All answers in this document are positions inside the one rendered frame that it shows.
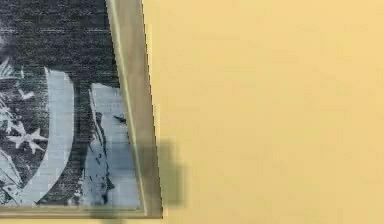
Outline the framed dark blue wall picture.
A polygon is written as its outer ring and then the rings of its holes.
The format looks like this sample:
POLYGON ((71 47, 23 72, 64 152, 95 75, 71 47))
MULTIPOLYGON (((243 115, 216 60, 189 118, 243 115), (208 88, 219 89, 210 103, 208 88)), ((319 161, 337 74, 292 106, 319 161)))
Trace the framed dark blue wall picture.
POLYGON ((0 218, 162 214, 142 0, 0 0, 0 218))

